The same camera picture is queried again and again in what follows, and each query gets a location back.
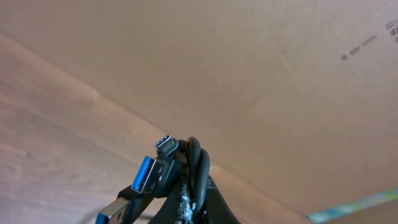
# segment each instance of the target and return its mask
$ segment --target cardboard box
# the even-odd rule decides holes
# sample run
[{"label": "cardboard box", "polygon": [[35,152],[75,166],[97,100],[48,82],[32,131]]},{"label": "cardboard box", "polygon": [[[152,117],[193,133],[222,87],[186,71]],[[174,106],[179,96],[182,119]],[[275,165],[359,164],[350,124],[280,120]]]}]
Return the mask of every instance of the cardboard box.
[{"label": "cardboard box", "polygon": [[310,214],[398,187],[397,10],[391,0],[13,0],[0,2],[0,29]]}]

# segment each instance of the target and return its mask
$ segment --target cable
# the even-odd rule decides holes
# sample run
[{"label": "cable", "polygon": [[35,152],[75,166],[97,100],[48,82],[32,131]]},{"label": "cable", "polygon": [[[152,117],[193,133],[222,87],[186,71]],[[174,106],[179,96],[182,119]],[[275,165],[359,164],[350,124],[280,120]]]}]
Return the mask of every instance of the cable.
[{"label": "cable", "polygon": [[206,150],[200,148],[200,143],[195,137],[190,137],[187,141],[178,140],[178,143],[187,158],[191,198],[196,203],[193,215],[197,217],[205,204],[210,157]]}]

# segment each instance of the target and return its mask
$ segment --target black cable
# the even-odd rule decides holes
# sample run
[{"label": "black cable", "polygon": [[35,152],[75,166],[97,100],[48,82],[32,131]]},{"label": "black cable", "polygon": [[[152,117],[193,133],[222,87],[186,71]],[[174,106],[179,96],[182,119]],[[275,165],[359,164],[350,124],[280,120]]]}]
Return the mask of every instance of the black cable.
[{"label": "black cable", "polygon": [[190,137],[187,141],[178,140],[178,142],[180,150],[187,158],[190,194],[196,203],[193,215],[197,217],[205,204],[210,157],[204,149],[200,148],[200,143],[195,137]]}]

